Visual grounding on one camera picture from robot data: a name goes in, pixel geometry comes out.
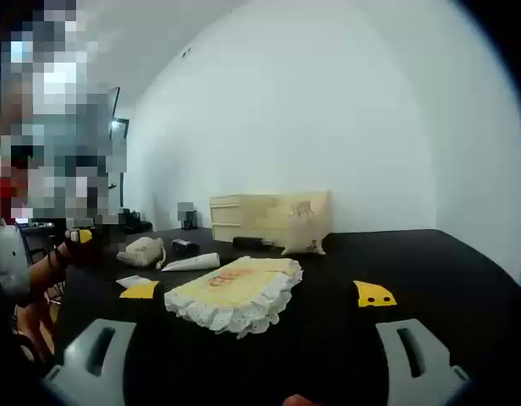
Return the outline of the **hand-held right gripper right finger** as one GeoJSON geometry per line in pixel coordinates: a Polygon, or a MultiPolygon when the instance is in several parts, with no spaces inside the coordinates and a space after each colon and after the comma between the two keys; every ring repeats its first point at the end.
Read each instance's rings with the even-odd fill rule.
{"type": "Polygon", "coordinates": [[[469,380],[449,348],[380,284],[354,280],[350,379],[361,405],[446,405],[469,380]]]}

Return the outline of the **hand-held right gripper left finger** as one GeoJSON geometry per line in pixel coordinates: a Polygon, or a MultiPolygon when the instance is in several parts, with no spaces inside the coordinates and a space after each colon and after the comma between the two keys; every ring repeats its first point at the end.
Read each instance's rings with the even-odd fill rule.
{"type": "Polygon", "coordinates": [[[166,397],[165,283],[126,299],[116,283],[66,291],[58,362],[47,382],[67,405],[162,405],[166,397]]]}

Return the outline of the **person's left hand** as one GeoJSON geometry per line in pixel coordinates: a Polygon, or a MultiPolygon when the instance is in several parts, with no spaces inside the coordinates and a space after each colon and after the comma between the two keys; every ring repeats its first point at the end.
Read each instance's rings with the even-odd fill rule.
{"type": "Polygon", "coordinates": [[[74,241],[71,239],[72,230],[67,230],[64,234],[63,242],[54,247],[53,253],[61,269],[66,269],[72,259],[74,252],[74,241]]]}

